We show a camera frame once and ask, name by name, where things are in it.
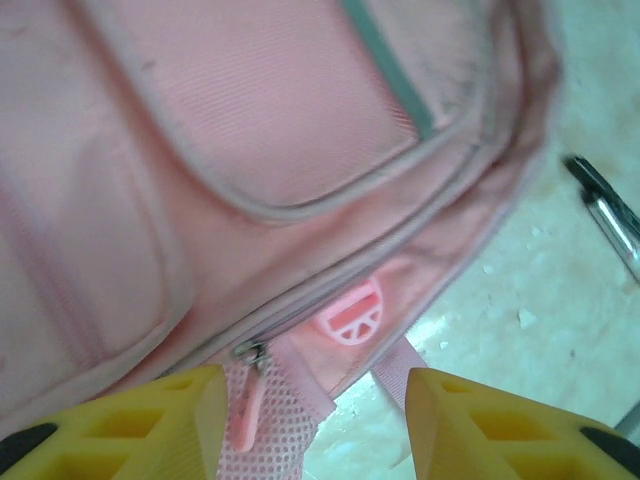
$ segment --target pink backpack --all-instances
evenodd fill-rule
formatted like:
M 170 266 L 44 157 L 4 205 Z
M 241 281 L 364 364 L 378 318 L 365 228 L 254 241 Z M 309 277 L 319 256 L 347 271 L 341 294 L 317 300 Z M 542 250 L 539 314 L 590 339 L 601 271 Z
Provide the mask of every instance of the pink backpack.
M 543 0 L 0 4 L 0 438 L 223 363 L 223 479 L 295 478 L 539 169 Z

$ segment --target pink strap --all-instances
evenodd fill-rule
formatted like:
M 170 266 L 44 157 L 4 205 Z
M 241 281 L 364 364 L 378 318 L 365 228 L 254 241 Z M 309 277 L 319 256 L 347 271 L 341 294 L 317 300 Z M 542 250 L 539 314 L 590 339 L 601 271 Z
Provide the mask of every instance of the pink strap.
M 398 406 L 404 410 L 407 394 L 409 370 L 426 368 L 427 364 L 404 335 L 393 345 L 387 354 L 373 366 L 373 375 L 382 387 L 391 395 Z

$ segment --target tiled floor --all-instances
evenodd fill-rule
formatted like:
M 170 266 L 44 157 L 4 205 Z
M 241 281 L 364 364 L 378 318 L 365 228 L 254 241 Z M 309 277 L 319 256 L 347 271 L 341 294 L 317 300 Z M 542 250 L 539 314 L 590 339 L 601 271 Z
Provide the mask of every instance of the tiled floor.
M 558 159 L 583 154 L 640 211 L 640 2 L 557 1 L 567 108 L 546 170 L 409 339 L 434 368 L 613 425 L 640 399 L 640 287 Z M 402 415 L 370 376 L 338 399 L 305 469 L 415 478 Z

